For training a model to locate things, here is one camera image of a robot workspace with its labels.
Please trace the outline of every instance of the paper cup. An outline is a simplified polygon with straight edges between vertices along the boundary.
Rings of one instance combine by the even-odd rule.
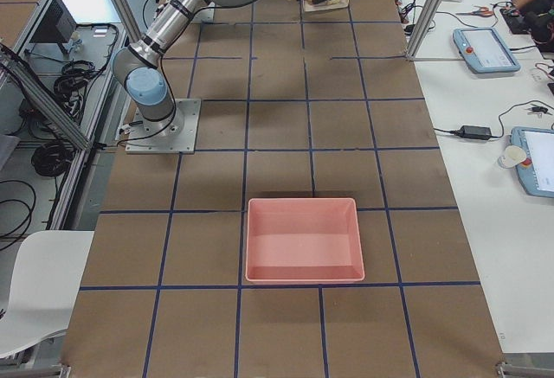
[[[519,146],[509,145],[504,149],[504,153],[499,157],[499,166],[501,168],[513,168],[527,159],[527,154]]]

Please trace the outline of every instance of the scissors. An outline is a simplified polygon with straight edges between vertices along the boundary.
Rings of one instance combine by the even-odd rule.
[[[486,6],[475,6],[475,7],[478,9],[474,10],[473,12],[461,12],[461,13],[456,13],[456,15],[480,16],[480,17],[491,17],[494,15],[494,12],[492,10],[489,10]]]

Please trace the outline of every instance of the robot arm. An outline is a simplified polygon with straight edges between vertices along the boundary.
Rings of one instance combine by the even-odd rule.
[[[256,0],[171,0],[140,41],[118,52],[113,60],[116,79],[137,102],[145,119],[167,127],[174,107],[162,75],[160,58],[209,3],[234,8]]]

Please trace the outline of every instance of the pink plastic bin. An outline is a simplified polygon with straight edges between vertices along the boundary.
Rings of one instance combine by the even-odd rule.
[[[352,283],[364,262],[351,198],[251,199],[246,279],[257,285]]]

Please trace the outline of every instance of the white chair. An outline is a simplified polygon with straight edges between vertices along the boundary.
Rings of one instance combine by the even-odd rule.
[[[69,326],[94,231],[41,231],[19,247],[10,299],[0,319],[0,358]]]

